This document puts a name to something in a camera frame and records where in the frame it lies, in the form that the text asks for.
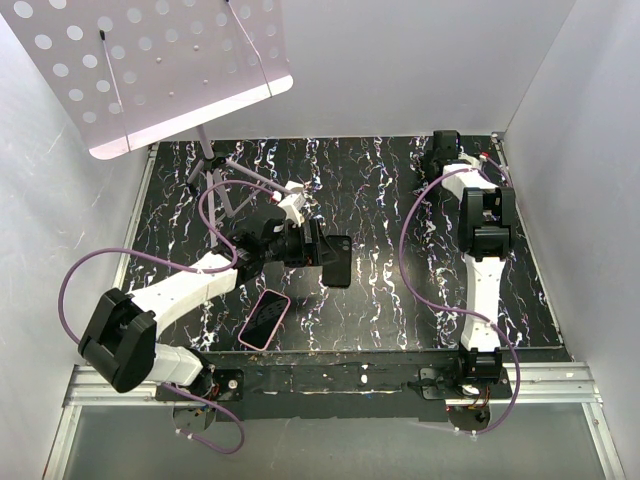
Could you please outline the black phone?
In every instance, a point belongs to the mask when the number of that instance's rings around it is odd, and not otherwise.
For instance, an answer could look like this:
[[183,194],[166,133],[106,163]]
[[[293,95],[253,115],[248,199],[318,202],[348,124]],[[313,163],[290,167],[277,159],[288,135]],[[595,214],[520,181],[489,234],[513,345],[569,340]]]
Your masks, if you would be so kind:
[[346,289],[351,285],[352,239],[348,235],[336,236],[338,260],[322,267],[321,282],[329,288]]

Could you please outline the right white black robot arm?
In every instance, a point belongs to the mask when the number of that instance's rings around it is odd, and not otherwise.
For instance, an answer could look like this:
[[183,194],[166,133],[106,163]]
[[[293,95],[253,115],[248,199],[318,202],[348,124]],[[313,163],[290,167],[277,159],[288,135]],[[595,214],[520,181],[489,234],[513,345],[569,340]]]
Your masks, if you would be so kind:
[[459,201],[457,245],[467,272],[468,312],[452,383],[469,398],[500,382],[500,285],[515,241],[514,189],[488,179],[482,171],[486,159],[465,153],[457,131],[436,130],[422,160],[426,178],[440,179]]

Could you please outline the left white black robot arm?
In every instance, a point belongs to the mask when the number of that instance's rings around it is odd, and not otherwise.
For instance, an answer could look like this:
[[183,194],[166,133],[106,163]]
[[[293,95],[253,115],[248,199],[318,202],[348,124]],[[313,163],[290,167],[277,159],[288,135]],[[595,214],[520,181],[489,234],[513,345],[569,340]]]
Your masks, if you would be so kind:
[[350,284],[349,237],[324,234],[316,219],[299,224],[280,207],[273,213],[233,230],[195,264],[156,284],[105,292],[78,341],[80,356],[119,393],[150,381],[177,386],[193,400],[212,397],[214,365],[196,349],[161,343],[170,325],[255,279],[269,263],[319,267],[330,288]]

